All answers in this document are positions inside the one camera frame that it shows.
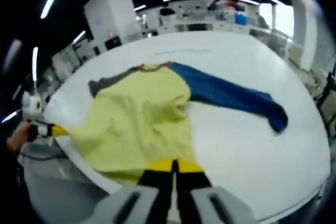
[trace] blue sleeve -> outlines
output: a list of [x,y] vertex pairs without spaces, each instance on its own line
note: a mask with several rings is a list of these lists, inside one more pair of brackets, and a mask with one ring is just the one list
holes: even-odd
[[287,115],[269,94],[241,87],[183,64],[172,63],[169,68],[187,83],[192,101],[265,116],[276,132],[286,128]]

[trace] white table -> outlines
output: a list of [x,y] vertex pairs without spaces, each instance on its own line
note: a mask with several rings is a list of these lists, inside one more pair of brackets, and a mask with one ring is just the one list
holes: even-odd
[[[173,33],[139,40],[93,58],[54,94],[44,116],[63,126],[80,125],[92,101],[89,80],[111,77],[142,63],[177,61],[245,87],[269,92],[289,124],[277,135],[267,119],[242,111],[190,102],[193,145],[215,186],[249,204],[261,223],[299,209],[330,173],[327,135],[319,112],[286,63],[252,36],[224,31]],[[58,143],[99,187],[121,186],[85,164],[69,138]],[[176,219],[176,213],[170,213]]]

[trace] round table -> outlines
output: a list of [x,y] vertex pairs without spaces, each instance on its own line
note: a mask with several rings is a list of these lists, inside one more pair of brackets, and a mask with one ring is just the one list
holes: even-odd
[[[67,79],[52,96],[44,117],[65,127],[81,125],[92,101],[90,80],[111,77],[143,63],[166,61],[269,92],[288,115],[287,128],[276,134],[261,116],[190,102],[186,109],[197,161],[214,186],[225,187],[249,204],[261,223],[289,215],[318,193],[330,174],[328,139],[320,114],[287,64],[250,35],[173,33],[115,48],[86,62]],[[97,186],[110,194],[121,187],[89,167],[69,137],[57,142]],[[178,220],[176,210],[169,218]]]

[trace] cable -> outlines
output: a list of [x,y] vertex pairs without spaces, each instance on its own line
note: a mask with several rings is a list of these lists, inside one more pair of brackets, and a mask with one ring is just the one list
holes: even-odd
[[67,155],[55,155],[55,156],[50,156],[50,157],[33,157],[33,156],[27,155],[23,152],[20,152],[19,155],[21,155],[23,157],[33,159],[33,160],[37,160],[37,161],[47,161],[47,160],[51,160],[51,159],[54,159],[54,158],[64,158],[64,159],[68,158]]

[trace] human hand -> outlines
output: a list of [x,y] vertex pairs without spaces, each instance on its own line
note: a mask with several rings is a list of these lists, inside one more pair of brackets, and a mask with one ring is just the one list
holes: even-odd
[[31,124],[28,122],[20,123],[12,137],[7,141],[7,147],[10,152],[17,153],[28,142],[30,127]]

